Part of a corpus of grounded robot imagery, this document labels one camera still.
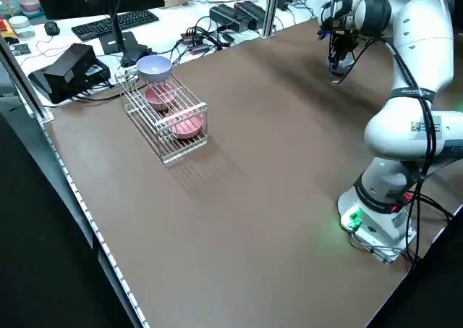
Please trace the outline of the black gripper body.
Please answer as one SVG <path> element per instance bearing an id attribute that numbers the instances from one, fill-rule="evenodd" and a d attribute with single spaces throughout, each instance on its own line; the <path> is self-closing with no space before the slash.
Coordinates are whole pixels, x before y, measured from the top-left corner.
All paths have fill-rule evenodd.
<path id="1" fill-rule="evenodd" d="M 357 32 L 354 15 L 346 14 L 334 19 L 334 32 L 339 35 L 354 34 Z"/>

